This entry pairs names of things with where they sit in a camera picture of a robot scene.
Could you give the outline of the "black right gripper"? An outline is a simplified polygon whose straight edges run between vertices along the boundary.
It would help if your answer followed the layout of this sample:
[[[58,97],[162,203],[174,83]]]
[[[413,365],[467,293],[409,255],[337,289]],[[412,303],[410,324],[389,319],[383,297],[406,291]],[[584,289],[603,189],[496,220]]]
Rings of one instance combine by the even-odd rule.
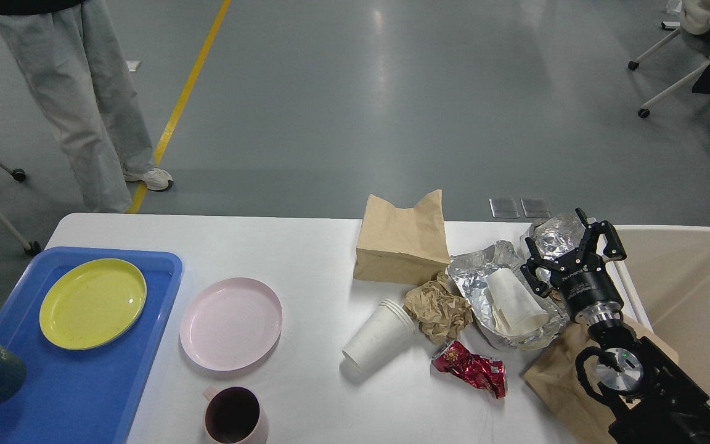
[[[582,208],[575,208],[575,214],[584,233],[574,258],[560,258],[560,264],[556,265],[556,261],[541,255],[534,239],[525,237],[529,258],[521,266],[521,273],[532,292],[541,298],[549,297],[550,286],[558,289],[572,321],[620,318],[624,302],[605,265],[624,261],[627,258],[625,247],[608,220],[589,219]],[[550,284],[538,277],[539,269],[550,272]]]

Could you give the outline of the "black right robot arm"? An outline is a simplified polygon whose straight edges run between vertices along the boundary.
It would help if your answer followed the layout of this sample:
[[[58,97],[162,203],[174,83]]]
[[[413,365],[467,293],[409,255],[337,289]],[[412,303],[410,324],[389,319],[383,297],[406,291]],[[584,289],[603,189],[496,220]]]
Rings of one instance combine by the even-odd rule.
[[[617,443],[710,443],[707,394],[623,320],[623,299],[606,272],[609,261],[627,257],[614,225],[575,212],[584,228],[577,247],[546,259],[528,237],[521,272],[536,295],[560,292],[570,319],[595,341],[574,361],[577,381],[613,413],[608,432]]]

